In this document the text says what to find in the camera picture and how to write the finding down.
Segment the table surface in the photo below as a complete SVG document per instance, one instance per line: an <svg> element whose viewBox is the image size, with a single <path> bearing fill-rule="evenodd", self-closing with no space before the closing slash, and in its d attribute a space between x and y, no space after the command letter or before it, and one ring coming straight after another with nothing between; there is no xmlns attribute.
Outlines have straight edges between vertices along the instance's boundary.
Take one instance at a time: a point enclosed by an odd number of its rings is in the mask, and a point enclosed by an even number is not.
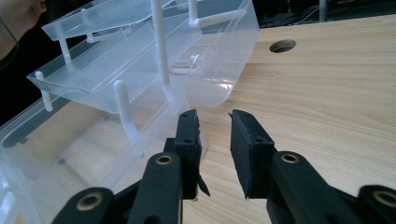
<svg viewBox="0 0 396 224"><path fill-rule="evenodd" d="M208 151L211 197L184 202L185 223L269 223L265 200L245 200L230 153L233 109L253 114L277 150L305 156L333 187L396 189L396 15L261 30L231 97L195 107ZM279 40L294 49L273 53Z"/></svg>

